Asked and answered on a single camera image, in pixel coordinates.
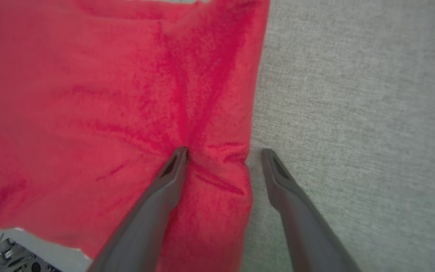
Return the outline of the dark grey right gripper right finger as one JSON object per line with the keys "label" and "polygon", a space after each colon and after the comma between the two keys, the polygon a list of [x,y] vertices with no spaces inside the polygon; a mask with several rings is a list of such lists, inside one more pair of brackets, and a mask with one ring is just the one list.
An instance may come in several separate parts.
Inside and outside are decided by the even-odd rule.
{"label": "dark grey right gripper right finger", "polygon": [[261,151],[268,199],[281,217],[295,272],[358,272],[340,239],[297,184],[277,153]]}

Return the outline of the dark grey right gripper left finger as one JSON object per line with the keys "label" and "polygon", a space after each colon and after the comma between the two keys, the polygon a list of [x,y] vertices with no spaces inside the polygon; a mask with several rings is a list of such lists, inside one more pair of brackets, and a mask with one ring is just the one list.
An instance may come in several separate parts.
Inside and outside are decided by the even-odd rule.
{"label": "dark grey right gripper left finger", "polygon": [[156,270],[170,213],[181,197],[188,162],[188,148],[177,148],[105,243],[89,272]]}

